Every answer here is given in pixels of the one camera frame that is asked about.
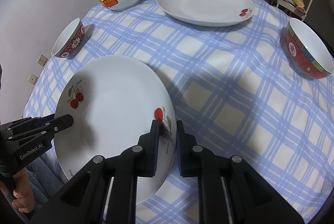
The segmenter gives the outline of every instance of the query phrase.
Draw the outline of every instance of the blue cloth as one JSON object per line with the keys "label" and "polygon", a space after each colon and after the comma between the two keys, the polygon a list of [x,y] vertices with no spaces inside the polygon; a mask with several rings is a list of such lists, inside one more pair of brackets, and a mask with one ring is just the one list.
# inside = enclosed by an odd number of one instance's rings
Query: blue cloth
{"label": "blue cloth", "polygon": [[[252,1],[254,15],[231,27],[178,21],[155,0],[123,12],[93,7],[82,20],[87,42],[71,59],[49,60],[24,116],[55,112],[65,85],[89,61],[134,57],[159,75],[187,133],[217,155],[241,155],[307,223],[334,184],[333,76],[309,80],[298,73],[282,49],[289,17]],[[201,1],[198,10],[205,10]],[[54,148],[47,155],[59,175]],[[137,222],[198,223],[196,188],[174,165],[158,192],[137,207]]]}
{"label": "blue cloth", "polygon": [[39,210],[64,185],[39,157],[26,167],[34,194],[34,212]]}

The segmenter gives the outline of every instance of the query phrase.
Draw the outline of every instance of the flower pattern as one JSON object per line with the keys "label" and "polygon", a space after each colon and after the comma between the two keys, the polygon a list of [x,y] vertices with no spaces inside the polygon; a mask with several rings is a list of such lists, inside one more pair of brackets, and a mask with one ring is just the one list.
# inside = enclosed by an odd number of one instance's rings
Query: flower pattern
{"label": "flower pattern", "polygon": [[80,43],[80,39],[79,38],[75,38],[72,42],[72,48],[75,48],[76,46],[78,46]]}

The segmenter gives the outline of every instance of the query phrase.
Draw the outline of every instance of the red patterned bowl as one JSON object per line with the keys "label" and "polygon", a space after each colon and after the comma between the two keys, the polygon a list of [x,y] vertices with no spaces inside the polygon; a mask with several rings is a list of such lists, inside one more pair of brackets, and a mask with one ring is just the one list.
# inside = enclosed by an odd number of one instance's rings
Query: red patterned bowl
{"label": "red patterned bowl", "polygon": [[84,41],[85,28],[80,18],[72,21],[60,34],[52,48],[51,55],[65,58],[74,53]]}
{"label": "red patterned bowl", "polygon": [[303,74],[320,79],[334,72],[332,56],[322,40],[298,19],[289,20],[287,46],[295,66]]}

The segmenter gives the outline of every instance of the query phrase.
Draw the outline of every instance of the sticker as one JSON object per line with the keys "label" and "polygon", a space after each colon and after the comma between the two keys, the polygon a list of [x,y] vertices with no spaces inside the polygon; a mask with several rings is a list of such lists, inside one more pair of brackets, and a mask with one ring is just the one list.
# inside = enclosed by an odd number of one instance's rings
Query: sticker
{"label": "sticker", "polygon": [[103,0],[102,2],[106,7],[112,7],[114,5],[117,5],[118,4],[118,1],[117,0]]}

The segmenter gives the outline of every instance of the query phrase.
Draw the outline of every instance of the greek key pattern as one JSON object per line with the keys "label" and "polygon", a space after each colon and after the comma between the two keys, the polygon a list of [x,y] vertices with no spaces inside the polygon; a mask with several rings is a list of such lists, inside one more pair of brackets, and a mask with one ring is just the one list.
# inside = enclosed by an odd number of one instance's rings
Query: greek key pattern
{"label": "greek key pattern", "polygon": [[318,71],[322,72],[324,70],[323,67],[319,65],[319,63],[313,58],[313,56],[310,54],[310,52],[305,48],[305,46],[302,44],[302,42],[299,40],[297,35],[293,32],[291,25],[288,25],[288,30],[295,40],[295,42],[298,44],[304,55],[308,58],[308,60],[318,69]]}

